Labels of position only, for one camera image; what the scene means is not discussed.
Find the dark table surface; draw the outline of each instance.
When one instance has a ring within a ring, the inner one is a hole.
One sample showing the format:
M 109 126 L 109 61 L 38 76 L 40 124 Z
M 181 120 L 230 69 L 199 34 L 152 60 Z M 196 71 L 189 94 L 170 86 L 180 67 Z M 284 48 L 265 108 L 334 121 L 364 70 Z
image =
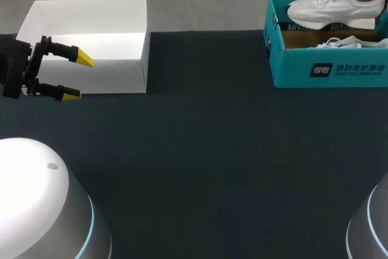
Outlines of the dark table surface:
M 346 258 L 388 171 L 388 89 L 276 89 L 251 31 L 154 33 L 148 91 L 1 98 L 0 138 L 62 156 L 114 259 Z

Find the cardboard box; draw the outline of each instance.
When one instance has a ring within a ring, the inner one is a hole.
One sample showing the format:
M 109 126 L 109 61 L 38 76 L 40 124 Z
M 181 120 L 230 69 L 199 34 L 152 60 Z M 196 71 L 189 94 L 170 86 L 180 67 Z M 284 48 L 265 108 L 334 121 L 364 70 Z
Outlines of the cardboard box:
M 388 87 L 388 49 L 316 49 L 332 37 L 363 41 L 388 38 L 388 13 L 375 31 L 331 24 L 311 31 L 287 15 L 294 0 L 269 0 L 264 38 L 276 87 Z
M 92 57 L 94 67 L 49 54 L 40 82 L 82 93 L 145 93 L 150 33 L 146 0 L 35 1 L 17 39 L 35 45 L 42 35 L 75 45 Z

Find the teal shoe box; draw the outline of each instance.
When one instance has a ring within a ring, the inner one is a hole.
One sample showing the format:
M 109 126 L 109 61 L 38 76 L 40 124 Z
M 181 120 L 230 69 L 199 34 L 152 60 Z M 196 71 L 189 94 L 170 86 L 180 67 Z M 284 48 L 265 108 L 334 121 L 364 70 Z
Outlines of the teal shoe box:
M 388 38 L 388 13 L 381 15 L 375 31 L 354 30 L 344 24 L 309 31 L 287 16 L 292 1 L 268 1 L 264 38 L 276 87 L 388 87 L 388 49 L 315 48 L 331 37 Z

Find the white rounded cap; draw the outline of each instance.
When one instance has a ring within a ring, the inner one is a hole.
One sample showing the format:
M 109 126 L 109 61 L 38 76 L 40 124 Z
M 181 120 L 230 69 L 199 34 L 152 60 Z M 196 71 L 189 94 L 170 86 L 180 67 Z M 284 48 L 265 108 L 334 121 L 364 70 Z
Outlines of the white rounded cap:
M 61 213 L 69 175 L 65 163 L 40 142 L 0 140 L 0 258 L 32 247 Z

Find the open white box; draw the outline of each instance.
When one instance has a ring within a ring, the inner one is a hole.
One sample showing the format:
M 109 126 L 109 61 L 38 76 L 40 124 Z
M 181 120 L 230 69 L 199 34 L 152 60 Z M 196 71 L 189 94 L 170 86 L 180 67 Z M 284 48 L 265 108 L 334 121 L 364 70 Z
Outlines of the open white box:
M 146 0 L 35 1 L 17 39 L 35 45 L 42 35 L 78 46 L 95 66 L 49 54 L 43 57 L 39 82 L 82 93 L 146 92 L 150 46 Z

